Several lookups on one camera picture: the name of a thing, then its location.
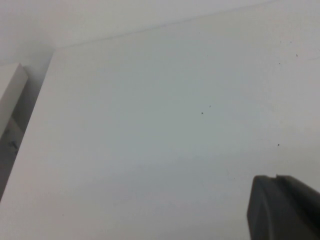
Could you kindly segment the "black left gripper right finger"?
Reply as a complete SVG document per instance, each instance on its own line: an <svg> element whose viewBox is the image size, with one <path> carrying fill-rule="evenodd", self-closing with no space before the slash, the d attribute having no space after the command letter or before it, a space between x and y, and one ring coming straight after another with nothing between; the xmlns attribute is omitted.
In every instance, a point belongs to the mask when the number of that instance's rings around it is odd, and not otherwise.
<svg viewBox="0 0 320 240"><path fill-rule="evenodd" d="M276 180L300 219L320 239L320 193L290 175Z"/></svg>

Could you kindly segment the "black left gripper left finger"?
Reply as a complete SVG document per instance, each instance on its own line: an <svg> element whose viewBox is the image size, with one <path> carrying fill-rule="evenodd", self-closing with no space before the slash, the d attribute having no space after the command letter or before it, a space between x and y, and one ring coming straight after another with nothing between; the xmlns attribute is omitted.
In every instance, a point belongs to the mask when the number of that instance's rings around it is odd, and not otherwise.
<svg viewBox="0 0 320 240"><path fill-rule="evenodd" d="M258 175L252 182L247 222L252 240L297 240L300 219L274 178Z"/></svg>

